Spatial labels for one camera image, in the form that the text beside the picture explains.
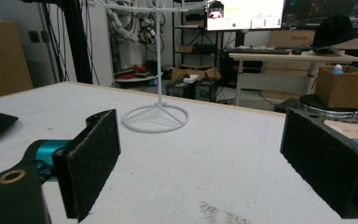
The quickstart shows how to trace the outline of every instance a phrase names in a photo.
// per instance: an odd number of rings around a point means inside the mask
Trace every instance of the white bottle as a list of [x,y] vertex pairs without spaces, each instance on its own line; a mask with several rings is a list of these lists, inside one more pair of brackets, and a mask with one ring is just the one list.
[[342,66],[341,64],[336,64],[336,66],[334,66],[334,69],[331,70],[332,73],[334,74],[343,74],[344,72],[342,71]]

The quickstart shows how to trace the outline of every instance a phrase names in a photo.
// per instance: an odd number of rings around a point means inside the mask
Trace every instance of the black cap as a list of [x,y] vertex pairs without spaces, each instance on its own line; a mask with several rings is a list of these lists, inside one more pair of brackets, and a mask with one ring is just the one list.
[[325,19],[316,29],[311,46],[313,48],[330,47],[358,38],[358,33],[352,28],[350,18],[335,15]]

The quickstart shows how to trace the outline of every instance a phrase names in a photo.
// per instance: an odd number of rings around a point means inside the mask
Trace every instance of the desk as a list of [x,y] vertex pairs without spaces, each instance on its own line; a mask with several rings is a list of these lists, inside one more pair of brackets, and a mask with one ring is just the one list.
[[[85,118],[115,108],[117,118],[157,95],[60,83],[0,97],[19,120],[0,137],[0,172],[38,139],[73,139]],[[121,155],[82,223],[358,223],[342,220],[280,153],[284,114],[163,96],[189,123],[169,133],[118,125]],[[340,123],[329,121],[329,124]],[[358,126],[340,124],[358,136]],[[43,185],[52,223],[67,219],[58,183]]]
[[[357,57],[350,55],[321,55],[312,51],[304,51],[301,55],[294,54],[241,54],[230,53],[229,57],[240,61],[237,77],[235,105],[240,104],[241,89],[266,91],[294,91],[310,94],[313,80],[318,73],[321,63],[352,63],[358,62]],[[303,76],[287,76],[272,74],[243,73],[243,61],[263,62],[302,62],[310,63],[308,74]]]

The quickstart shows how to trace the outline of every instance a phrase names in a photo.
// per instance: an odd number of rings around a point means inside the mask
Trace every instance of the bright screen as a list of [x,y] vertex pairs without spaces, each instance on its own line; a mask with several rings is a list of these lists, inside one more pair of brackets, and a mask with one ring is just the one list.
[[209,31],[281,29],[284,0],[220,0],[205,7]]
[[358,30],[358,0],[287,0],[283,16],[283,29],[316,30],[328,17],[342,14]]

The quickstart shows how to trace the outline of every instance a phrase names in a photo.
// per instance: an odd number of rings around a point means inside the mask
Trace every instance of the brown box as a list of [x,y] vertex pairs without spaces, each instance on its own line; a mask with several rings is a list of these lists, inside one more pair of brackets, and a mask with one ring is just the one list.
[[219,70],[214,66],[204,65],[181,65],[180,67],[174,67],[171,74],[171,81],[189,75],[199,75],[199,79],[204,77],[220,79],[221,75]]
[[205,22],[204,22],[204,20],[201,20],[201,21],[185,21],[185,25],[197,25],[199,27],[204,27]]
[[343,74],[333,74],[334,65],[319,68],[315,95],[328,108],[358,109],[358,68],[344,65]]
[[194,51],[196,51],[196,48],[192,45],[179,46],[179,50],[178,50],[178,52],[181,52],[181,53],[192,53]]
[[32,88],[16,23],[0,21],[0,96]]

